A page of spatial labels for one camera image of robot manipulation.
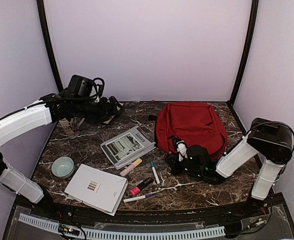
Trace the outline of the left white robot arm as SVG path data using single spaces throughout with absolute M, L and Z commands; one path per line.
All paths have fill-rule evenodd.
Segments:
M 95 101 L 94 97 L 65 97 L 49 94 L 38 101 L 0 118 L 0 148 L 11 140 L 38 127 L 56 123 L 62 119 L 90 119 L 105 123 L 123 111 L 123 104 L 111 96 Z M 0 152 L 0 183 L 37 205 L 46 218 L 57 214 L 57 206 L 51 196 L 36 182 L 12 167 Z

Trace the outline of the red student backpack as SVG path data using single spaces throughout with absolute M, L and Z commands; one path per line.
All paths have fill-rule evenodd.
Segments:
M 214 107 L 200 102 L 169 102 L 155 116 L 155 142 L 165 153 L 177 153 L 174 138 L 187 146 L 206 148 L 212 161 L 220 159 L 226 150 L 227 132 Z

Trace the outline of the white notebook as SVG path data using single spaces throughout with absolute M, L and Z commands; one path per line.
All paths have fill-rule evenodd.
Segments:
M 82 164 L 65 188 L 65 193 L 74 200 L 114 216 L 127 186 L 125 177 Z

